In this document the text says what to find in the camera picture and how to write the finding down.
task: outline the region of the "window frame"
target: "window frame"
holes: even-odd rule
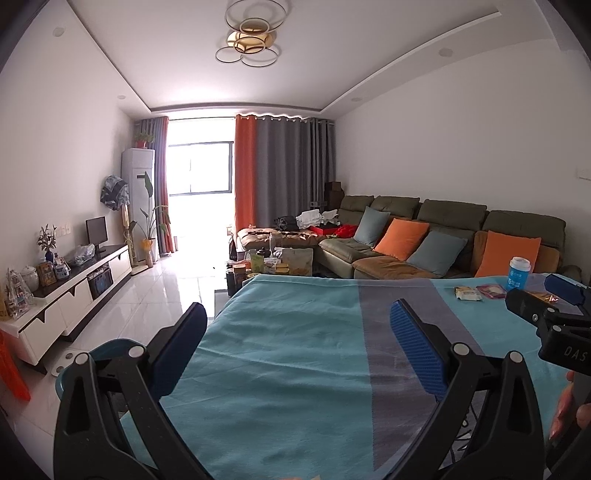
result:
[[[185,192],[185,193],[169,193],[169,197],[182,197],[187,195],[211,195],[214,193],[232,193],[232,185],[233,185],[233,163],[234,163],[234,142],[227,141],[227,142],[192,142],[192,143],[181,143],[181,144],[174,144],[169,145],[168,148],[171,147],[190,147],[191,145],[219,145],[219,144],[227,144],[228,145],[228,189],[227,190],[214,190],[212,192]]]

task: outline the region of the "red box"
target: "red box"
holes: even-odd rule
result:
[[[339,229],[339,227],[336,227],[336,228],[324,228],[322,226],[310,226],[310,227],[308,227],[308,230],[311,230],[314,233],[317,233],[318,235],[332,235],[338,229]]]

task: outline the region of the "orange pillow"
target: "orange pillow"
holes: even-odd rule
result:
[[[374,251],[404,261],[417,249],[427,230],[428,223],[395,218]]]
[[[526,258],[531,263],[531,271],[534,271],[541,241],[541,238],[503,235],[489,231],[482,263],[475,277],[508,275],[509,262],[513,257]]]

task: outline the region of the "ceiling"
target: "ceiling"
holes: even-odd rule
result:
[[[259,106],[337,118],[447,63],[550,36],[534,0],[279,1],[289,12],[277,31],[281,56],[264,69],[214,58],[229,33],[231,2],[69,4],[155,113]],[[439,55],[442,47],[452,56]]]

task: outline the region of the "black computer monitor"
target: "black computer monitor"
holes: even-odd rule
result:
[[[105,249],[101,249],[100,244],[109,239],[107,237],[105,217],[91,218],[90,220],[87,220],[86,232],[88,233],[88,243],[95,245],[96,253],[104,252]]]

